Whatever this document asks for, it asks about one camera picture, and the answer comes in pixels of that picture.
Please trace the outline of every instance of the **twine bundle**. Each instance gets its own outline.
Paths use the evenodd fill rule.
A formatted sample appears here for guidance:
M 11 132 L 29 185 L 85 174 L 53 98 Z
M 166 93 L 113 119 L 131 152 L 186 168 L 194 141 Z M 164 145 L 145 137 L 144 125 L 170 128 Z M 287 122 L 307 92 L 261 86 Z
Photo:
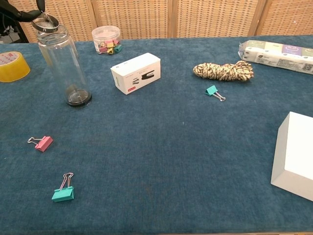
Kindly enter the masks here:
M 238 61 L 235 65 L 224 64 L 222 66 L 213 63 L 203 63 L 195 66 L 193 72 L 198 77 L 219 81 L 239 80 L 246 82 L 253 78 L 251 64 L 243 60 Z

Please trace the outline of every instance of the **red label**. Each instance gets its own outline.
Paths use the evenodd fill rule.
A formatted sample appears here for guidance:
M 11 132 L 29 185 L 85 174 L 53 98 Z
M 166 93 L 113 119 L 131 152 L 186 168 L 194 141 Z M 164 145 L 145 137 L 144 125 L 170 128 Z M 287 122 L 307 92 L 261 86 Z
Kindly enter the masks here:
M 132 90 L 135 90 L 135 89 L 136 89 L 136 87 L 129 88 L 129 89 L 128 89 L 128 92 L 130 92 L 130 91 L 132 91 Z

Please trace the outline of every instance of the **tape roll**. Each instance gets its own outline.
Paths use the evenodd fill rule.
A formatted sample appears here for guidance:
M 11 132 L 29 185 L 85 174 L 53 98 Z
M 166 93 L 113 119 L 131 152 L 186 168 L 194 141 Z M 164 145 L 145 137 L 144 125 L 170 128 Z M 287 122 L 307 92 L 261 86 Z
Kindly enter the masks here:
M 21 53 L 10 51 L 0 53 L 0 82 L 14 82 L 30 72 L 30 68 Z

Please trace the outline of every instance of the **white box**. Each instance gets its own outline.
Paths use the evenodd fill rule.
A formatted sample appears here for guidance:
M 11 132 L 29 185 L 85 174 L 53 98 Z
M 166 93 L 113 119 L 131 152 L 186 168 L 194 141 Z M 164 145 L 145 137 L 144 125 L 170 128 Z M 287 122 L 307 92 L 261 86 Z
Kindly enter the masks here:
M 313 118 L 289 112 L 278 129 L 271 184 L 313 201 Z
M 115 86 L 124 94 L 161 78 L 161 60 L 145 53 L 111 68 Z

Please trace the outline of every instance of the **wicker screen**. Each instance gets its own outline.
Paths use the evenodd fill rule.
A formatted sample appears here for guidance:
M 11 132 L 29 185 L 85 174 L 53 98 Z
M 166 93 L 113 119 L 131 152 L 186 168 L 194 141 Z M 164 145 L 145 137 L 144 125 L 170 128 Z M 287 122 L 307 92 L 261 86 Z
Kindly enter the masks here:
M 120 28 L 123 39 L 166 38 L 168 0 L 92 0 L 98 26 Z
M 178 37 L 247 36 L 258 0 L 178 0 Z
M 313 34 L 313 0 L 273 0 L 264 17 L 258 34 Z
M 38 9 L 35 0 L 10 0 L 10 3 L 20 11 Z M 89 3 L 88 0 L 49 0 L 45 1 L 45 12 L 66 26 L 75 41 L 90 41 L 91 31 L 97 25 L 90 0 Z M 21 26 L 29 42 L 36 42 L 31 23 L 21 23 Z

